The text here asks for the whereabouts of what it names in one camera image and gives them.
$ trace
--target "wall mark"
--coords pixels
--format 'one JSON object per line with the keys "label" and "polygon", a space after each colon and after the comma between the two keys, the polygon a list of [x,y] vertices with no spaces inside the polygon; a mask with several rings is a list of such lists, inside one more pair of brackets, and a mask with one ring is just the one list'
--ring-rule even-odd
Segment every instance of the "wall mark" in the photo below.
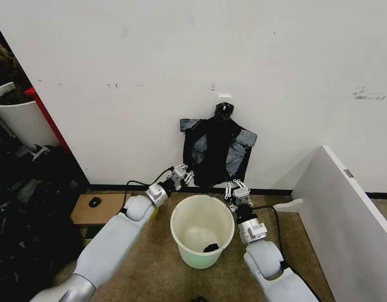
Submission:
{"label": "wall mark", "polygon": [[129,35],[129,27],[124,26],[124,27],[122,28],[122,36],[123,36],[124,38],[126,38],[128,35]]}
{"label": "wall mark", "polygon": [[194,16],[190,11],[185,10],[185,17],[186,17],[186,20],[189,22],[189,24],[194,26]]}
{"label": "wall mark", "polygon": [[375,93],[375,92],[369,92],[365,90],[364,86],[357,86],[356,90],[352,93],[354,96],[354,99],[385,99],[385,95]]}

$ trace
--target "white trash can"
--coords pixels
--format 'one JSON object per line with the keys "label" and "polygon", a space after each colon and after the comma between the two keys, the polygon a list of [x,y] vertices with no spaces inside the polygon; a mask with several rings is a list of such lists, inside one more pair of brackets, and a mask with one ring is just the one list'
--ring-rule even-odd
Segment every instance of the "white trash can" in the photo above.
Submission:
{"label": "white trash can", "polygon": [[[0,96],[15,89],[13,82],[0,86]],[[20,142],[34,151],[37,145],[59,146],[59,141],[35,101],[0,105],[0,119]]]}
{"label": "white trash can", "polygon": [[[171,233],[185,263],[195,269],[212,266],[231,242],[235,229],[230,209],[220,200],[194,195],[182,200],[171,215]],[[219,249],[203,252],[216,243]]]}

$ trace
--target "grey sleeve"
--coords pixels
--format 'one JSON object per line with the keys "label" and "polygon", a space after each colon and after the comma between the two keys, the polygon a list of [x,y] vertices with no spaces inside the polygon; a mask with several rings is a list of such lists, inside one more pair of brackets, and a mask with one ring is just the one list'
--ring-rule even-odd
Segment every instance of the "grey sleeve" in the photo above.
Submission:
{"label": "grey sleeve", "polygon": [[197,164],[200,164],[205,159],[207,151],[207,136],[203,135],[199,140],[194,143],[192,149],[192,158]]}
{"label": "grey sleeve", "polygon": [[253,147],[256,142],[257,135],[249,130],[241,130],[235,141],[241,145]]}
{"label": "grey sleeve", "polygon": [[186,130],[192,129],[201,120],[190,120],[189,118],[182,118],[179,120],[179,130],[185,132]]}

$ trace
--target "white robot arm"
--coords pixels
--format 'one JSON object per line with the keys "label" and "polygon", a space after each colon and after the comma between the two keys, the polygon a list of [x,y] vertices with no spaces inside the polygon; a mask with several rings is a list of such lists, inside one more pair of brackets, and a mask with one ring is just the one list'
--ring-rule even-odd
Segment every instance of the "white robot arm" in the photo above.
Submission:
{"label": "white robot arm", "polygon": [[264,240],[267,229],[253,213],[250,189],[236,179],[225,189],[230,209],[237,213],[241,241],[247,245],[244,261],[270,302],[317,302],[318,299],[299,275],[293,272],[273,242]]}
{"label": "white robot arm", "polygon": [[146,196],[130,197],[81,252],[73,274],[62,284],[41,291],[31,302],[89,301],[95,290],[118,270],[155,208],[164,203],[171,191],[189,184],[194,174],[186,168],[184,164],[173,168],[166,181],[149,187]]}
{"label": "white robot arm", "polygon": [[[112,217],[103,229],[82,251],[73,274],[62,284],[38,293],[31,302],[89,301],[95,290],[109,281],[129,250],[136,242],[140,230],[149,221],[155,209],[161,206],[172,191],[189,184],[194,176],[186,165],[173,168],[164,182],[153,184],[146,196],[132,196],[120,212]],[[261,285],[270,302],[318,301],[304,281],[286,265],[279,249],[265,241],[266,227],[259,223],[250,206],[250,190],[239,180],[232,191],[229,182],[225,199],[231,210],[237,212],[240,237],[247,244],[244,261]]]}

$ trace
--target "black baseboard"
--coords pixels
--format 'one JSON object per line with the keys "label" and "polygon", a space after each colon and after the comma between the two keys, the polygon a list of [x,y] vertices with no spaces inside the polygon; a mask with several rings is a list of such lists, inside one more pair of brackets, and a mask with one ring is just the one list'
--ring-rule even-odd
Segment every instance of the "black baseboard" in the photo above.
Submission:
{"label": "black baseboard", "polygon": [[[124,184],[91,184],[91,190],[93,191],[144,191],[145,186],[141,185],[124,185]],[[252,194],[256,195],[279,195],[279,196],[290,196],[293,190],[277,190],[277,189],[250,189]],[[198,193],[205,194],[209,191],[205,191],[200,187],[183,187],[179,192],[184,193]],[[213,194],[224,194],[225,189],[223,187],[214,187],[210,190]]]}
{"label": "black baseboard", "polygon": [[[129,185],[126,187],[124,184],[91,184],[91,190],[93,191],[144,191],[145,186],[141,185]],[[278,196],[290,196],[293,190],[279,190],[279,189],[250,189],[252,194],[256,195],[278,195]],[[208,191],[203,190],[200,187],[183,187],[179,192],[185,193],[197,193],[205,194]],[[225,189],[222,187],[214,187],[210,190],[213,194],[224,194]],[[369,198],[374,199],[387,199],[387,193],[381,192],[366,192]]]}
{"label": "black baseboard", "polygon": [[366,192],[367,196],[369,198],[374,198],[374,199],[387,199],[387,193],[382,193],[382,192]]}

